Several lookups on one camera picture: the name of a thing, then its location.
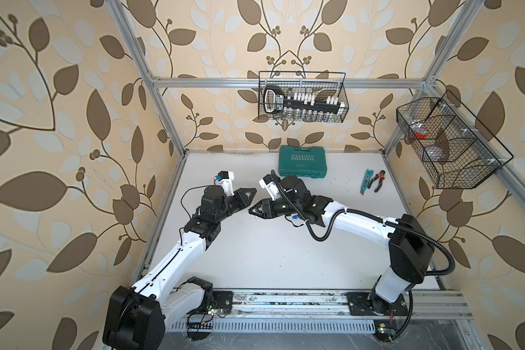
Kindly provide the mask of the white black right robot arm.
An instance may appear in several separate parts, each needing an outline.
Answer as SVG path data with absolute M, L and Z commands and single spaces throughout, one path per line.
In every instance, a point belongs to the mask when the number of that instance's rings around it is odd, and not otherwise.
M 427 276 L 435 245 L 417 220 L 407 214 L 396 219 L 350 209 L 332 198 L 312 195 L 302 179 L 269 174 L 260 186 L 270 195 L 249 209 L 264 220 L 297 217 L 316 241 L 327 240 L 335 229 L 367 239 L 389 251 L 389 267 L 380 275 L 364 307 L 377 315 L 392 312 L 403 293 Z

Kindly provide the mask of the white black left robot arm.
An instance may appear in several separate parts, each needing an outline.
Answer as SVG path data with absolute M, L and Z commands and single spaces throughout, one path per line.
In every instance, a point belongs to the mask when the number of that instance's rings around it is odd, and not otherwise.
M 193 277 L 179 280 L 209 248 L 223 220 L 248 208 L 257 191 L 210 185 L 185 224 L 173 249 L 131 287 L 118 287 L 109 299 L 102 341 L 112 349 L 157 349 L 176 321 L 210 306 L 212 283 Z

